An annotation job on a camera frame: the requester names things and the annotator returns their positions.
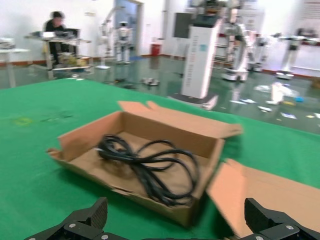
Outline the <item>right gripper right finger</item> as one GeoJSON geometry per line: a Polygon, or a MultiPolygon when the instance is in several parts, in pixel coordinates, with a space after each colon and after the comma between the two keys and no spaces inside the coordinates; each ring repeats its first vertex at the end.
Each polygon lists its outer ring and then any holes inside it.
{"type": "Polygon", "coordinates": [[[320,240],[320,233],[309,229],[284,212],[267,209],[254,198],[244,201],[244,219],[252,234],[243,240],[320,240]]]}

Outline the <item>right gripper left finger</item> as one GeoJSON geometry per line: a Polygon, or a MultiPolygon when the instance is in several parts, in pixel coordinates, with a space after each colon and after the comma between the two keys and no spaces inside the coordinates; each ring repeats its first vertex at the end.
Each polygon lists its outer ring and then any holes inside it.
{"type": "Polygon", "coordinates": [[[100,197],[88,208],[74,210],[61,223],[26,237],[26,240],[112,240],[104,232],[108,217],[108,200],[100,197]]]}

